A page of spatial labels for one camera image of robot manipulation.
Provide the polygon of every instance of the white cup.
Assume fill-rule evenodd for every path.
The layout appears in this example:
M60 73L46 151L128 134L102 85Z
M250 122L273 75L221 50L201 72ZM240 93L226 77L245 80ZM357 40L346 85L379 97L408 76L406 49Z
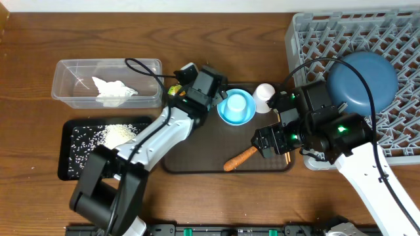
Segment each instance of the white cup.
M257 105L257 113L267 113L270 111L266 102L274 95L275 92L276 90L274 87L267 83L260 84L257 89L255 89L252 97Z
M232 123L238 123L245 119L247 115L247 101L241 94L233 94L228 97L224 107L224 116Z

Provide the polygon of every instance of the white dish rack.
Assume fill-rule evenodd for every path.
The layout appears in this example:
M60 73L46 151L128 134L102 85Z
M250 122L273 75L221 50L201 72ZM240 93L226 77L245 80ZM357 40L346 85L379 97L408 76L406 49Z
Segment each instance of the white dish rack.
M377 139L390 165L420 164L420 10L298 13L285 36L292 71L317 57L342 58L358 51L380 54L395 68L398 92L376 115ZM326 80L333 62L315 62L294 76L295 85ZM366 117L368 124L371 117ZM312 170L329 163L304 158Z

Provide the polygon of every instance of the black tray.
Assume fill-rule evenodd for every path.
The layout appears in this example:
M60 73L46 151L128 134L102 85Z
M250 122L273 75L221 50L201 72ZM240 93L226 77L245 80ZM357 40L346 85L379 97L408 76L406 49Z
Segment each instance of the black tray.
M243 89L252 94L259 83L229 84L229 89ZM272 84L276 90L279 84ZM248 123L233 127L226 124L213 108L204 125L173 147L163 158L163 167L172 174L228 174L285 172L293 167L294 152L290 153L291 162L287 163L284 155L265 159L256 152L246 162L231 172L223 171L223 164L251 147L251 138L255 129L278 122L277 115L270 111L256 113Z
M71 146L72 134L74 133L75 128L81 127L80 130L86 135L83 137L91 138L95 130L90 130L89 128L83 129L83 127L100 127L104 125L133 125L138 129L138 132L144 130L150 123L152 119L147 116L142 117L107 117L107 118L98 118L98 119L75 119L67 121L63 126L62 137L61 137L61 148L60 148L60 158L58 160L58 171L57 175L61 180L78 180L79 177L75 174L69 174L70 160L71 157Z

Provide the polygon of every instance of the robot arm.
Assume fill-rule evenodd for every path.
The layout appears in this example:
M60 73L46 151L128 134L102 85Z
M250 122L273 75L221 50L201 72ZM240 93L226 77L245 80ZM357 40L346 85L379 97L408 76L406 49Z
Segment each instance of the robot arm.
M141 236L144 233L146 224L137 214L149 172L174 145L204 123L211 107L227 97L227 78L210 67L203 66L198 72L195 65L188 64L176 73L186 94L175 96L150 126L126 144L114 150L98 146L90 154L70 199L73 211L102 229L108 227L114 214L110 228L114 236ZM135 146L141 142L144 143L128 162ZM124 175L125 179L120 181L119 189L114 189L102 181L104 174L113 174L117 179Z
M261 155L271 157L273 153L281 155L297 148L324 152L325 161L335 164L358 192L383 235L417 235L377 170L372 130L362 116L339 113L339 108L331 103L325 82L295 88L291 94L277 93L268 105L279 113L281 123L255 131L251 142ZM409 215L420 224L419 209L389 168L380 146L378 150L388 182ZM345 231L329 233L349 235Z

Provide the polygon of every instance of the crumpled white paper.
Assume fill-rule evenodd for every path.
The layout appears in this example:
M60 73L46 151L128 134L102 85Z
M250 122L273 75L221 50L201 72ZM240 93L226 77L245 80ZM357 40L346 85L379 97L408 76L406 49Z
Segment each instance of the crumpled white paper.
M92 79L99 91L96 101L101 102L106 108L116 108L132 95L138 94L136 90L126 87L121 81L106 82L93 76Z

